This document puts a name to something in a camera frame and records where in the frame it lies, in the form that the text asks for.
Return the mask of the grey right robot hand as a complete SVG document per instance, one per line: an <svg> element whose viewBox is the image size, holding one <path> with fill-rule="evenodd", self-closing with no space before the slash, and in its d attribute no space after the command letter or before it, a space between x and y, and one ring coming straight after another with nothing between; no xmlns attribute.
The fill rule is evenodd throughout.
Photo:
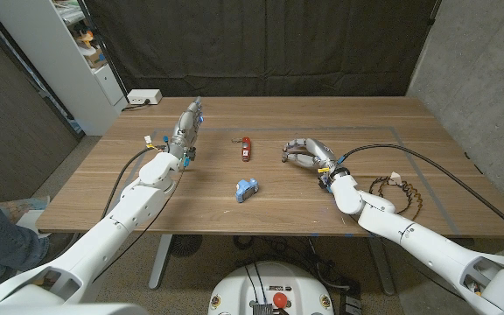
<svg viewBox="0 0 504 315"><path fill-rule="evenodd" d="M323 169L323 173L330 179L350 174L350 171L338 162L329 147L313 138L297 138L285 144L282 148L282 162L304 168Z"/></svg>

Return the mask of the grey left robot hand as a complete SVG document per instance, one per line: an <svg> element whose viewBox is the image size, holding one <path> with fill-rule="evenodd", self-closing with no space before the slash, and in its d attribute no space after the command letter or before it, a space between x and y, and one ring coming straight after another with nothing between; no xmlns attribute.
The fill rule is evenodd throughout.
<svg viewBox="0 0 504 315"><path fill-rule="evenodd" d="M198 96L175 124L167 151L182 161L193 161L196 155L194 144L203 120L201 97Z"/></svg>

